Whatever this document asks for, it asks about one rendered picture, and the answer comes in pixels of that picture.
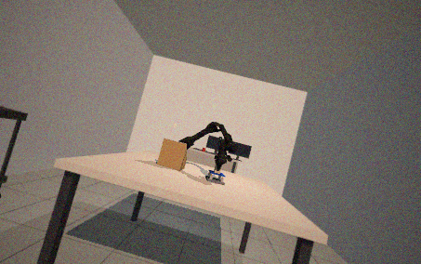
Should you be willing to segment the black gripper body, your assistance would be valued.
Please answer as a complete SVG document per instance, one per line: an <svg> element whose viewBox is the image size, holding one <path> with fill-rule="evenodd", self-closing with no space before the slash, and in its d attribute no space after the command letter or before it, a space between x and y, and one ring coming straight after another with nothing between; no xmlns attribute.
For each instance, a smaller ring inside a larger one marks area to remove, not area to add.
<svg viewBox="0 0 421 264"><path fill-rule="evenodd" d="M226 151L218 149L218 153L215 156L215 159L221 163L227 163L227 160L224 158L225 154L226 154Z"/></svg>

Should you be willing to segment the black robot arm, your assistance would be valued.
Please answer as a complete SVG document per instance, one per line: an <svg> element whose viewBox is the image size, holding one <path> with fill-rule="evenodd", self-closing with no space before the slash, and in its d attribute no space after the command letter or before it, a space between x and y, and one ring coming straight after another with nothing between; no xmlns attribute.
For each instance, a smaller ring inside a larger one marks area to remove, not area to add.
<svg viewBox="0 0 421 264"><path fill-rule="evenodd" d="M219 127L219 129L217 129L217 127ZM219 132L221 131L225 141L223 141L222 139L219 141L220 142L220 146L219 148L221 150L224 151L228 151L228 152L237 152L237 144L233 144L233 140L230 134L228 134L227 130L225 129L224 125L219 124L218 122L211 122L209 125L207 125L207 127L198 132L197 134L193 135L192 137L186 137L182 140L180 140L179 142L182 143L186 143L187 144L187 149L191 146L193 146L194 141L196 141L197 139L200 139L201 137L205 136L208 133L214 133L214 132ZM224 156L225 159L227 159L229 162L231 162L232 158L230 157L230 155L225 154Z"/></svg>

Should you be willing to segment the blue plate with square handle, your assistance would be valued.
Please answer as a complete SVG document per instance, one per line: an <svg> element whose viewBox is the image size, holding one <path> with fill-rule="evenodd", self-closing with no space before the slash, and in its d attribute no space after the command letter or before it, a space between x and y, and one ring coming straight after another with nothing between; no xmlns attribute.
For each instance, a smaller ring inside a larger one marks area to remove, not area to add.
<svg viewBox="0 0 421 264"><path fill-rule="evenodd" d="M222 166L221 166L221 167L222 167ZM221 167L220 167L219 171L217 171L217 163L216 163L216 166L215 166L214 171L212 171L212 170L208 170L208 171L209 171L211 174L218 175L218 176L221 176L221 177L225 177L222 173L220 173L220 171L221 171Z"/></svg>

